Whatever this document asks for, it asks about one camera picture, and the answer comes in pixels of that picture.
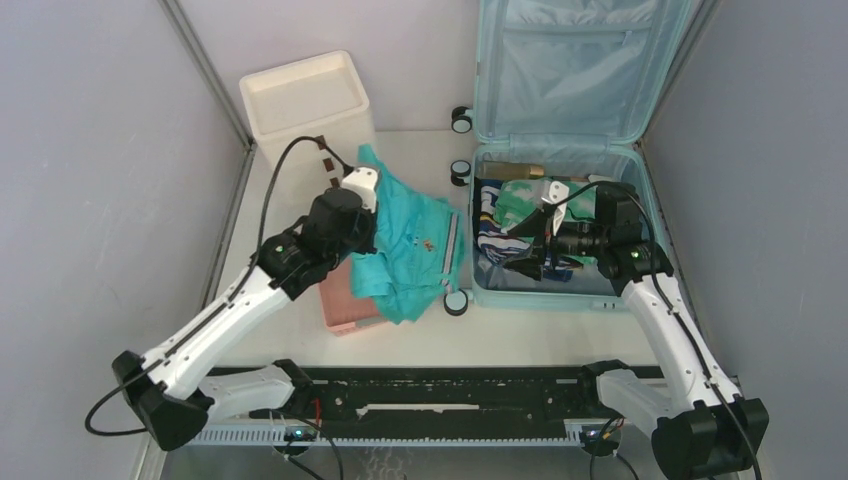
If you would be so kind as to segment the green white tie-dye garment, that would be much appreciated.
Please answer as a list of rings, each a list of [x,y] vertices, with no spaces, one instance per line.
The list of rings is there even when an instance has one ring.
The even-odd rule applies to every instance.
[[[503,231],[523,221],[541,204],[541,195],[549,179],[510,180],[500,187],[494,202],[493,219]],[[596,192],[589,189],[566,203],[565,221],[589,222],[595,219]]]

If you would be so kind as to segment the teal polo shirt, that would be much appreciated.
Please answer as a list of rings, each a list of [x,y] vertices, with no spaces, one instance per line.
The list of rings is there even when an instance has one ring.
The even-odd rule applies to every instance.
[[[368,144],[359,147],[358,162],[376,168],[380,179],[376,252],[352,256],[352,294],[373,300],[394,324],[415,322],[437,298],[460,288],[464,214],[403,183]]]

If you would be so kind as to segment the gold cylindrical bottle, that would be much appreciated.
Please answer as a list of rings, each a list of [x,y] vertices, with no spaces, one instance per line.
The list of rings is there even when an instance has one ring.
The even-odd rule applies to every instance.
[[[539,179],[545,175],[542,165],[528,163],[484,161],[479,171],[480,178],[498,181]]]

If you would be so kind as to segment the white drawer box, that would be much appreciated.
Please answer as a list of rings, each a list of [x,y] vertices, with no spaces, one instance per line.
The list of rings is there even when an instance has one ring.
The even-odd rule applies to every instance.
[[[247,75],[239,88],[253,138],[271,168],[297,137],[329,146],[303,141],[294,147],[275,186],[274,198],[284,205],[307,206],[340,181],[330,151],[354,165],[360,146],[377,147],[369,98],[344,50]]]

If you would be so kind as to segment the light blue ribbed suitcase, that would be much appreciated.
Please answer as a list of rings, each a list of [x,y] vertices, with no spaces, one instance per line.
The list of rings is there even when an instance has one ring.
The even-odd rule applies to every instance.
[[[635,188],[667,246],[656,192],[634,145],[645,133],[679,41],[688,1],[485,1],[480,7],[475,97],[452,112],[479,147],[452,164],[469,188],[469,299],[483,307],[618,310],[590,261],[568,282],[534,281],[492,265],[476,248],[474,180],[484,161],[542,165],[576,191],[594,179]]]

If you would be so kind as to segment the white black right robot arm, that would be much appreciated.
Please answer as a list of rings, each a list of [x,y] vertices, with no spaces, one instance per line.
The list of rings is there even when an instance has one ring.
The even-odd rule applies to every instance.
[[[509,230],[532,238],[519,255],[539,271],[562,257],[593,257],[601,275],[635,316],[667,385],[662,394],[619,360],[582,369],[579,406],[592,416],[614,411],[651,442],[668,479],[764,471],[757,457],[769,425],[758,398],[747,398],[724,372],[682,299],[674,268],[635,188],[609,180],[576,191],[557,180],[535,184],[534,210]]]

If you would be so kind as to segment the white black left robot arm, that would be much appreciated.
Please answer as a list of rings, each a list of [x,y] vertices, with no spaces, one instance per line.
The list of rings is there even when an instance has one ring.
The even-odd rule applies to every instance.
[[[329,189],[309,212],[262,241],[226,291],[176,334],[139,355],[124,351],[111,368],[122,396],[158,447],[176,450],[208,423],[259,409],[305,414],[313,394],[293,368],[212,378],[210,370],[247,333],[323,281],[352,253],[373,252],[373,188]]]

